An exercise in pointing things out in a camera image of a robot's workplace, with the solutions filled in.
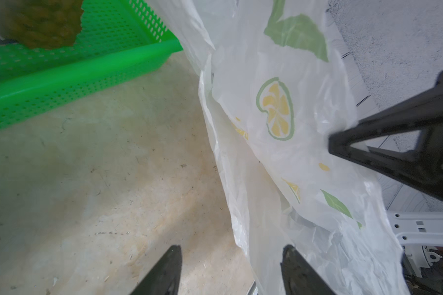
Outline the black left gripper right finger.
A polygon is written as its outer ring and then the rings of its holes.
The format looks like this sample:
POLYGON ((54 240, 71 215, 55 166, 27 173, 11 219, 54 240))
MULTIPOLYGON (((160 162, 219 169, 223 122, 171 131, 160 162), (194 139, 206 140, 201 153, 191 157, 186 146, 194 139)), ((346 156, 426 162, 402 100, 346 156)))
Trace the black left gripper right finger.
POLYGON ((287 295, 335 295, 292 245, 283 249, 281 274, 287 295))

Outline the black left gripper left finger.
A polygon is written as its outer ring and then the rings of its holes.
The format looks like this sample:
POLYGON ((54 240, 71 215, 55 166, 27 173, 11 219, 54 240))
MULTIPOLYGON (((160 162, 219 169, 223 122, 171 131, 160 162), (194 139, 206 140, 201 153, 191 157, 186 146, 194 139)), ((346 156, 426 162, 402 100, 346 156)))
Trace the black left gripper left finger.
POLYGON ((177 295, 182 274, 182 249, 172 245, 130 295, 177 295))

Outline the white lemon print plastic bag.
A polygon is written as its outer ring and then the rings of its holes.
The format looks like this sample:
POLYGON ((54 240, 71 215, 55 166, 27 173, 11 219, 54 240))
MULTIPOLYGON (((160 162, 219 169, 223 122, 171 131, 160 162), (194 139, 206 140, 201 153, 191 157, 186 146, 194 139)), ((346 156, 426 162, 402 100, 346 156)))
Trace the white lemon print plastic bag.
POLYGON ((150 1, 199 75, 235 242, 262 295, 292 245, 338 295, 406 295, 376 174, 333 156, 357 124, 326 1, 150 1))

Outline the green unripe pineapple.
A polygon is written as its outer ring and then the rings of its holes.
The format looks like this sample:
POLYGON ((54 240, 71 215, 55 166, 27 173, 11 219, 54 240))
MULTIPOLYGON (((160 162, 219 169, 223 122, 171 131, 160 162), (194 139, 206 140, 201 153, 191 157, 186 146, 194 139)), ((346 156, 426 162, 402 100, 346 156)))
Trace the green unripe pineapple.
POLYGON ((3 37, 29 49, 59 49, 74 46, 82 31, 83 2, 2 1, 3 37))

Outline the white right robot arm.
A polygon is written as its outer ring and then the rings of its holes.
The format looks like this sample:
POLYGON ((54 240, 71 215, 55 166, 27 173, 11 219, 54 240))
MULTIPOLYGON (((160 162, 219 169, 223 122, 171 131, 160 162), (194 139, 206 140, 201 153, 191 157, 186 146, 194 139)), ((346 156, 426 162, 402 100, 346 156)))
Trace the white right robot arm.
MULTIPOLYGON (((329 137, 329 152, 443 201, 443 71, 433 88, 329 137), (417 132, 406 152, 360 148, 366 140, 417 132)), ((443 212, 388 214, 413 271, 420 275, 443 259, 443 212)))

